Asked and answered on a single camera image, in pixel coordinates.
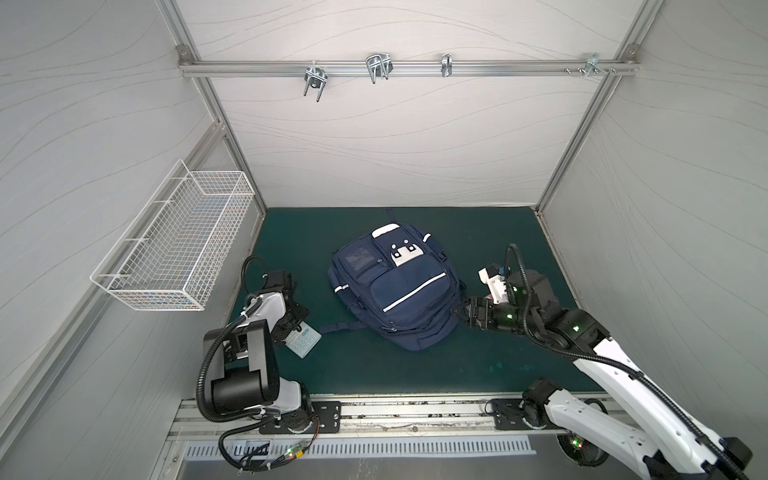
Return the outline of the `navy blue student backpack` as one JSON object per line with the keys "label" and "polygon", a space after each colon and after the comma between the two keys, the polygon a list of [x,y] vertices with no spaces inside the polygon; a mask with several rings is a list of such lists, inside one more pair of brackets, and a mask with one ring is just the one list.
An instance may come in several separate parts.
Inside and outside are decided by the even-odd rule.
{"label": "navy blue student backpack", "polygon": [[356,320],[318,332],[368,329],[408,351],[423,351],[458,326],[455,310],[465,285],[430,231],[400,222],[391,208],[387,215],[386,224],[333,253],[330,286]]}

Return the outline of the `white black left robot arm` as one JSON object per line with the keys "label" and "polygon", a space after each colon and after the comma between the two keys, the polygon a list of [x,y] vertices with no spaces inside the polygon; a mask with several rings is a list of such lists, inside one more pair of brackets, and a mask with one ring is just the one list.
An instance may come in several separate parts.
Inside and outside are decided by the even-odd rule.
{"label": "white black left robot arm", "polygon": [[279,432],[309,429],[313,409],[307,389],[280,376],[275,354],[276,347],[286,346],[303,358],[320,339],[305,322],[309,310],[293,293],[288,272],[269,272],[263,288],[246,296],[237,320],[205,334],[195,392],[205,419],[267,418]]}

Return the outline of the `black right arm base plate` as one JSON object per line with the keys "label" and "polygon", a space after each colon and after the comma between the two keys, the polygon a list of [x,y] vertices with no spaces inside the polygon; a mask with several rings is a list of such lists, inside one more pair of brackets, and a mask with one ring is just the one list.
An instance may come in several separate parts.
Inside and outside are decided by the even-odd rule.
{"label": "black right arm base plate", "polygon": [[538,411],[524,399],[497,398],[488,406],[496,430],[536,430],[542,426]]}

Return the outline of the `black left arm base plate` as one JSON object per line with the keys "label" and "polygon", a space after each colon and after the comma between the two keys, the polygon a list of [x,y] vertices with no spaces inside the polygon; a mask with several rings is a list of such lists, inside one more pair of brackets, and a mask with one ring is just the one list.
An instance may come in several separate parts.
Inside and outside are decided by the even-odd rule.
{"label": "black left arm base plate", "polygon": [[262,435],[300,435],[319,432],[336,434],[341,428],[342,404],[339,401],[312,401],[309,410],[285,413],[261,426]]}

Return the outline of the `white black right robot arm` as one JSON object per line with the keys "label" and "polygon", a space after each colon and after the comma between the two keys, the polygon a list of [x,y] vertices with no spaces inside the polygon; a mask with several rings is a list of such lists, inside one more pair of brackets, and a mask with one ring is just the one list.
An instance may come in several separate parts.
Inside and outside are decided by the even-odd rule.
{"label": "white black right robot arm", "polygon": [[568,432],[570,450],[592,445],[642,479],[744,479],[753,457],[736,437],[723,437],[687,413],[624,352],[586,311],[561,306],[534,270],[491,266],[480,273],[490,293],[459,304],[469,326],[509,332],[573,362],[632,419],[626,424],[547,379],[531,385],[519,406],[532,429]]}

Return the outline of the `grey green calculator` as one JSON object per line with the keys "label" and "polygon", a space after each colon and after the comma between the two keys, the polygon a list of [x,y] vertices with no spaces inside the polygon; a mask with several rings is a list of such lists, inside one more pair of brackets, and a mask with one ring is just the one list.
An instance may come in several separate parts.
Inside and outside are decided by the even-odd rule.
{"label": "grey green calculator", "polygon": [[292,330],[285,339],[285,345],[299,358],[304,359],[319,343],[322,335],[306,322]]}

